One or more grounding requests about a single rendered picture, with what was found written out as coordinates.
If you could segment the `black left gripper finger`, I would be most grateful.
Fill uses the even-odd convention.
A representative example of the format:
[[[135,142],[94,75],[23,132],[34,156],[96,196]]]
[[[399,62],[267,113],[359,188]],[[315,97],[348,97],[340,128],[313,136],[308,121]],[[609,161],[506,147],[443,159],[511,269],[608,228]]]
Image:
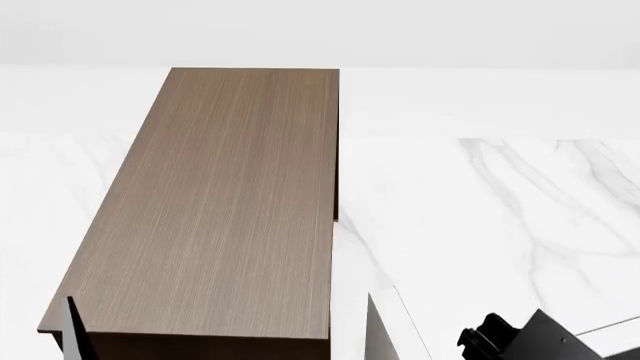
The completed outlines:
[[[72,296],[63,297],[64,360],[99,360]]]

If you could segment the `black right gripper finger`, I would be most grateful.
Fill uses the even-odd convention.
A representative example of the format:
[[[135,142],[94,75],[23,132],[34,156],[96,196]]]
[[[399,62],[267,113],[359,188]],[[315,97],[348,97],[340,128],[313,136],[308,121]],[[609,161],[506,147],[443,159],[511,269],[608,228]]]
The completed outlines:
[[[465,360],[502,360],[502,346],[495,341],[494,335],[486,335],[476,329],[464,329],[457,342],[464,347],[462,357]]]
[[[488,314],[476,329],[491,344],[511,344],[520,329],[514,328],[498,314]]]

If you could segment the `brown wooden cabinet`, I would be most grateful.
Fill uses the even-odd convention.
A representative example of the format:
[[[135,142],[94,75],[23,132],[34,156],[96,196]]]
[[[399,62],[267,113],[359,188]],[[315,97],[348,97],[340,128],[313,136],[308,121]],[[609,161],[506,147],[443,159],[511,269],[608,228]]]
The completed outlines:
[[[330,360],[339,73],[173,68],[37,330],[99,360]]]

